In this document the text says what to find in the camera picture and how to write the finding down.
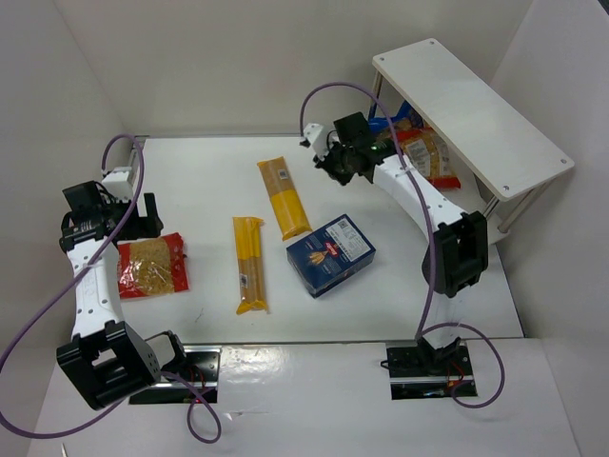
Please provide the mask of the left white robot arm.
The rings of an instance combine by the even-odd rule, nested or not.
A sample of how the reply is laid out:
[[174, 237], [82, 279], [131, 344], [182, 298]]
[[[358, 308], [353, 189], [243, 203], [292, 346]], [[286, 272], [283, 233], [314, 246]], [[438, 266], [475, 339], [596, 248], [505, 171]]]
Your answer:
[[170, 330], [143, 339], [121, 308], [116, 244], [160, 234], [154, 194], [144, 195], [146, 215], [95, 181], [63, 194], [70, 210], [59, 244], [78, 283], [71, 340], [56, 350], [56, 359], [87, 404], [99, 410], [153, 386], [162, 371], [178, 371], [187, 356]]

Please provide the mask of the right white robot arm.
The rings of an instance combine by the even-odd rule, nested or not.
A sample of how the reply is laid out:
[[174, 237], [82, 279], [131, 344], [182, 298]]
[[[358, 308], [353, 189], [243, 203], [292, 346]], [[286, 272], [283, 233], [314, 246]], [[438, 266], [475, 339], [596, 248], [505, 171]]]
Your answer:
[[314, 150], [316, 168], [341, 185], [356, 176], [384, 190], [412, 218], [428, 242], [422, 275], [432, 289], [416, 331], [420, 364], [433, 367], [457, 352], [458, 329], [472, 287], [488, 267], [486, 218], [447, 200], [415, 167], [406, 134], [377, 137], [359, 112], [304, 127], [302, 143]]

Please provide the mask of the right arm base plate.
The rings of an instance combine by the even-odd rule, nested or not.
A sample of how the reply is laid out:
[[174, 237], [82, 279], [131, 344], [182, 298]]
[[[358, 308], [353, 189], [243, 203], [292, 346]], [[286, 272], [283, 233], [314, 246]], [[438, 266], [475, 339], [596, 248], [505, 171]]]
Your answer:
[[458, 397], [478, 395], [467, 345], [438, 363], [428, 365], [415, 344], [389, 345], [380, 367], [388, 372], [392, 400], [450, 398], [455, 387]]

